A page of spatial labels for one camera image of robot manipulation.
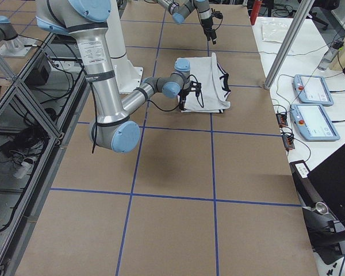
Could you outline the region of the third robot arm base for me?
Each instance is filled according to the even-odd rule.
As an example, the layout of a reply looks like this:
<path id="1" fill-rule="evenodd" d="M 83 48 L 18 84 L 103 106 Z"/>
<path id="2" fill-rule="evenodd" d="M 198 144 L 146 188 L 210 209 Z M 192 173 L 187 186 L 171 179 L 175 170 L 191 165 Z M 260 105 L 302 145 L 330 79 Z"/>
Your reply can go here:
<path id="1" fill-rule="evenodd" d="M 0 55 L 7 58 L 24 58 L 37 47 L 36 39 L 21 37 L 6 16 L 0 16 Z"/>

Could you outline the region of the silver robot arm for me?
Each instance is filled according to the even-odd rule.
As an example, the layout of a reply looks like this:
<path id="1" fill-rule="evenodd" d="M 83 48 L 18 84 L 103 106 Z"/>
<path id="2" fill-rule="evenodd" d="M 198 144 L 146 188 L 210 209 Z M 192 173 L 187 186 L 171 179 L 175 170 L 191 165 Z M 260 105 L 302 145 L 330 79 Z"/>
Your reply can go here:
<path id="1" fill-rule="evenodd" d="M 157 0 L 156 3 L 172 16 L 176 24 L 184 23 L 185 19 L 187 19 L 192 12 L 196 11 L 199 23 L 207 40 L 211 41 L 213 45 L 217 43 L 216 28 L 213 26 L 213 19 L 217 18 L 222 21 L 224 16 L 222 12 L 211 8 L 209 1 L 196 0 L 178 3 L 176 1 Z"/>
<path id="2" fill-rule="evenodd" d="M 183 58 L 176 61 L 169 77 L 149 77 L 121 98 L 106 41 L 111 11 L 110 1 L 36 1 L 38 27 L 71 36 L 78 45 L 94 99 L 90 140 L 94 146 L 127 153 L 140 139 L 138 124 L 130 119 L 132 113 L 156 93 L 178 96 L 183 103 L 189 93 L 200 95 L 201 83 L 191 80 L 190 62 Z"/>

